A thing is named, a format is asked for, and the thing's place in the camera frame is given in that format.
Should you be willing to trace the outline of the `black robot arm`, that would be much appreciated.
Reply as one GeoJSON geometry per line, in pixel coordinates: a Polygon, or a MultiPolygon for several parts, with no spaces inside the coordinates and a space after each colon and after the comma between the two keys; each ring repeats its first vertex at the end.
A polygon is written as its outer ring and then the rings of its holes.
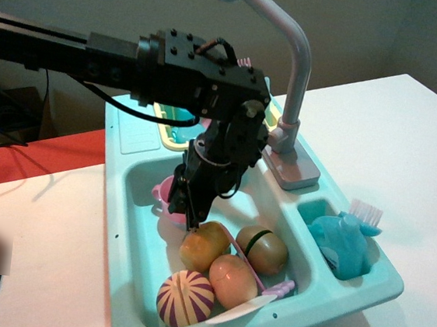
{"type": "Polygon", "coordinates": [[[264,118],[271,99],[263,73],[242,66],[222,38],[206,41],[171,29],[128,42],[0,12],[0,59],[65,73],[98,96],[106,87],[124,89],[141,106],[189,112],[188,120],[168,120],[171,127],[208,121],[206,131],[189,141],[168,194],[168,211],[184,215],[188,230],[207,219],[214,199],[236,193],[268,140],[264,118]]]}

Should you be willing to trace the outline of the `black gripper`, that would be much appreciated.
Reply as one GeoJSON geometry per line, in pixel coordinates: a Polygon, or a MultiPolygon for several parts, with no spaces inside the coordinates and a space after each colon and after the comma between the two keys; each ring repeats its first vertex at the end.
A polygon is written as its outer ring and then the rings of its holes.
{"type": "Polygon", "coordinates": [[[174,170],[167,209],[187,215],[188,231],[207,219],[214,199],[230,198],[244,172],[260,159],[267,143],[265,110],[257,100],[241,103],[230,121],[213,120],[190,141],[174,170]]]}

